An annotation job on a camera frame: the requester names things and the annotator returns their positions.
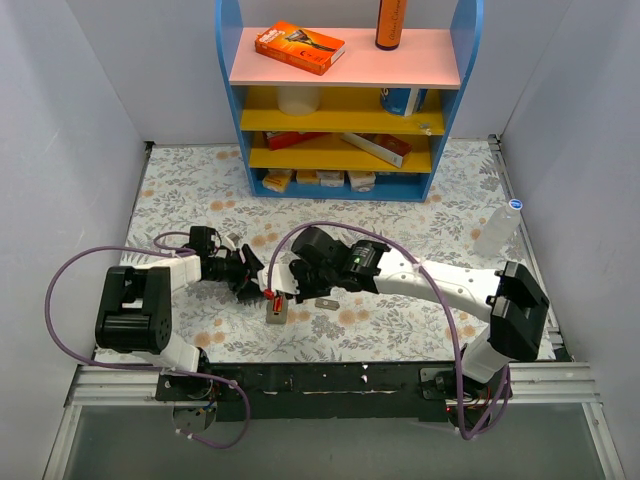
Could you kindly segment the grey battery cover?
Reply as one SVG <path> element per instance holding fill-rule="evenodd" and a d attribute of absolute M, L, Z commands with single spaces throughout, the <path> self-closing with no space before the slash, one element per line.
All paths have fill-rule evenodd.
<path fill-rule="evenodd" d="M 331 299 L 318 298 L 315 300 L 315 306 L 320 309 L 336 311 L 340 308 L 340 304 Z"/>

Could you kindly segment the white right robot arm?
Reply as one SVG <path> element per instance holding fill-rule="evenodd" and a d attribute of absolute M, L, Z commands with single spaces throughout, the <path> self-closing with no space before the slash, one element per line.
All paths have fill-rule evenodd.
<path fill-rule="evenodd" d="M 492 270 L 420 262 L 387 242 L 359 240 L 348 246 L 317 227 L 303 230 L 292 251 L 299 301 L 341 288 L 426 300 L 485 322 L 452 373 L 453 387 L 464 397 L 479 395 L 507 363 L 538 357 L 549 299 L 523 264 L 507 262 Z"/>

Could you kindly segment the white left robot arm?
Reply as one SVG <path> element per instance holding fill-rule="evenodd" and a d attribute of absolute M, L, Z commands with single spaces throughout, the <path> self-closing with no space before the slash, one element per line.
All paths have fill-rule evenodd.
<path fill-rule="evenodd" d="M 205 353 L 173 332 L 172 297 L 198 283 L 224 283 L 241 302 L 263 297 L 258 273 L 264 265 L 244 244 L 237 246 L 212 227 L 194 226 L 175 256 L 107 271 L 95 326 L 97 345 L 131 354 L 167 370 L 182 371 L 178 387 L 193 400 L 213 386 L 202 368 Z"/>

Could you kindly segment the grey remote control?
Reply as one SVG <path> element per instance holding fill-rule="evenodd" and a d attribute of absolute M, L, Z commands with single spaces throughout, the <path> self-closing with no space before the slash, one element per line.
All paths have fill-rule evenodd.
<path fill-rule="evenodd" d="M 277 295 L 269 300 L 266 308 L 268 325 L 284 325 L 288 316 L 288 299 L 285 295 Z"/>

